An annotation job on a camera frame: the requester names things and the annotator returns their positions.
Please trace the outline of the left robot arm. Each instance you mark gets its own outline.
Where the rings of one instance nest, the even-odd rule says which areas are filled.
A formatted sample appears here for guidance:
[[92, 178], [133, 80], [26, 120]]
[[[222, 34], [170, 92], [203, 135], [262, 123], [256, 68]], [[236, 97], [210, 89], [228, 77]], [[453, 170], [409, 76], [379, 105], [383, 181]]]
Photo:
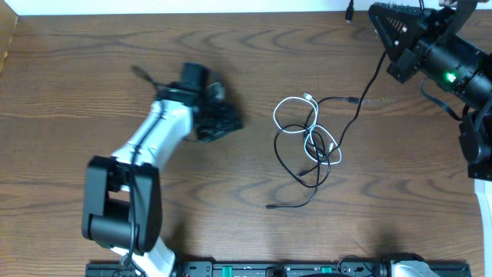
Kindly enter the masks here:
[[175, 82], [163, 83], [143, 68], [132, 72], [155, 90], [147, 118], [111, 156], [94, 156], [85, 173], [81, 233], [120, 256], [90, 262], [87, 276], [181, 276], [176, 254], [161, 238], [160, 173], [189, 135], [213, 142], [243, 127], [226, 99], [221, 75], [193, 62]]

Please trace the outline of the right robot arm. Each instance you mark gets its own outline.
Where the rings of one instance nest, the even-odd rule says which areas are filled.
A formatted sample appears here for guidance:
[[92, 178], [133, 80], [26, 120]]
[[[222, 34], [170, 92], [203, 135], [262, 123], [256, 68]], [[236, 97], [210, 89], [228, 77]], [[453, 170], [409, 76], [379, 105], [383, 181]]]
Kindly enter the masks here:
[[464, 104], [460, 148], [474, 181], [484, 235], [484, 274], [491, 274], [491, 56], [458, 32], [478, 0], [441, 1], [440, 9], [375, 2], [368, 9], [391, 60], [387, 72], [405, 83], [422, 72]]

